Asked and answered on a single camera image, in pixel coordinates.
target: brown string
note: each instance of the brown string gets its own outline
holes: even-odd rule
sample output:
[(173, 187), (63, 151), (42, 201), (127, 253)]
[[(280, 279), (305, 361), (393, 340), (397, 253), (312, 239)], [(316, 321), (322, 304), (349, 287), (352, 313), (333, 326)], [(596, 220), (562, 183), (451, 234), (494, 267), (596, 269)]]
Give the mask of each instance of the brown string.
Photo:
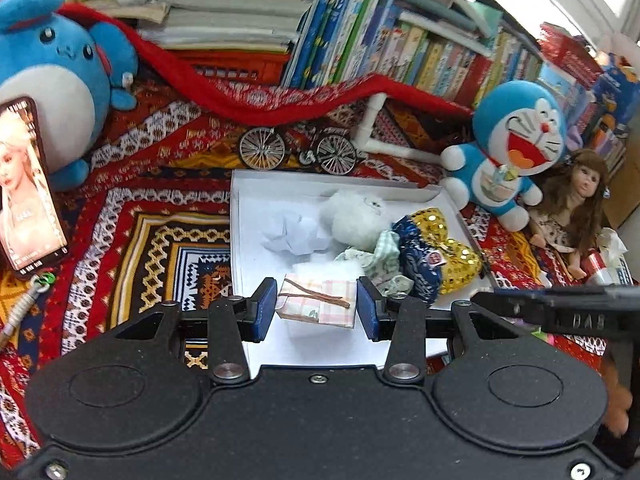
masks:
[(312, 300), (324, 301), (325, 303), (331, 303), (334, 305), (341, 306), (343, 308), (350, 308), (351, 304), (341, 298), (340, 296), (329, 296), (328, 294), (323, 294), (322, 292), (316, 292), (315, 290), (310, 290), (305, 288), (296, 282), (291, 281), (289, 278), (284, 279), (285, 282), (290, 283), (291, 285), (299, 288), (306, 294), (287, 294), (286, 292), (278, 294), (278, 296), (285, 296), (287, 298), (311, 298)]

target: brown hair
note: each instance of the brown hair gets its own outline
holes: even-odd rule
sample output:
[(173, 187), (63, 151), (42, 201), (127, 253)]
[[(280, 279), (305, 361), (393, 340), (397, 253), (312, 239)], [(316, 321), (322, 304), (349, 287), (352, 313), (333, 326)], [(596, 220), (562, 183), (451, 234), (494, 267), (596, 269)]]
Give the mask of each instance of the brown hair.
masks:
[(548, 176), (545, 175), (542, 183), (542, 202), (536, 210), (556, 216), (567, 208), (571, 177), (577, 166), (585, 166), (600, 175), (596, 192), (574, 209), (569, 225), (565, 227), (572, 247), (585, 253), (595, 245), (596, 235), (602, 227), (602, 200), (609, 183), (609, 171), (600, 155), (593, 150), (576, 150), (570, 154), (569, 163), (562, 162), (548, 170)]

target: white fluffy toy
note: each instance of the white fluffy toy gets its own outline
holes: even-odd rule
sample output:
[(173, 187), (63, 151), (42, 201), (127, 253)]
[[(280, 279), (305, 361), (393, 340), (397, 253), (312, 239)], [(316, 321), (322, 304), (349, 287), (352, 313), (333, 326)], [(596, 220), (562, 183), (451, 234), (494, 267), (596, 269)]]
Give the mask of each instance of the white fluffy toy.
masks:
[(353, 191), (336, 192), (322, 206), (321, 218), (335, 240), (367, 253), (375, 250), (380, 233), (390, 225), (382, 200)]

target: green plaid cloth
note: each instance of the green plaid cloth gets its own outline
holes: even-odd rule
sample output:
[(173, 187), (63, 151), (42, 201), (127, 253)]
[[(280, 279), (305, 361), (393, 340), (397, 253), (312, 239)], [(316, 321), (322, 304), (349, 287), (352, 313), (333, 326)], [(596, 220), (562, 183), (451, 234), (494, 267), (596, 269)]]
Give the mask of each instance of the green plaid cloth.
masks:
[(336, 260), (356, 260), (373, 284), (384, 296), (398, 292), (409, 293), (413, 280), (402, 275), (400, 270), (400, 237), (393, 231), (382, 231), (373, 253), (349, 248)]

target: white paw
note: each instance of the white paw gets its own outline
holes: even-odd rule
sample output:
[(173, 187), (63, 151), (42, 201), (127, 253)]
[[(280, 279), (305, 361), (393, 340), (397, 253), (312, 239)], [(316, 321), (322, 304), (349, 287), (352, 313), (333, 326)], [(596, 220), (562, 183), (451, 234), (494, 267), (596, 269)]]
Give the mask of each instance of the white paw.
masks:
[(439, 182), (439, 185), (447, 190), (458, 209), (462, 209), (469, 203), (469, 188), (459, 178), (445, 177)]
[(440, 163), (445, 170), (457, 171), (465, 165), (465, 152), (460, 146), (449, 146), (442, 150)]
[(538, 205), (542, 202), (542, 191), (538, 186), (531, 186), (527, 192), (522, 194), (522, 199), (527, 205)]
[(504, 215), (498, 216), (498, 222), (507, 231), (520, 231), (529, 223), (529, 213), (527, 213), (526, 209), (517, 205), (513, 209), (509, 209)]

